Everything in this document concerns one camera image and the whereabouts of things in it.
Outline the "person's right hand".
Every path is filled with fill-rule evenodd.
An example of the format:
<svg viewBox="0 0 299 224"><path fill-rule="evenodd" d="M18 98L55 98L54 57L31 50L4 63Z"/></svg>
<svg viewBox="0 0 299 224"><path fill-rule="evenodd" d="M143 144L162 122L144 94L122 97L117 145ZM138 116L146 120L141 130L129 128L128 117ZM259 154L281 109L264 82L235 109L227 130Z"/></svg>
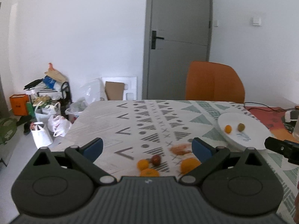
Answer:
<svg viewBox="0 0 299 224"><path fill-rule="evenodd" d="M295 216L293 218L295 223L299 222L299 193L295 198Z"/></svg>

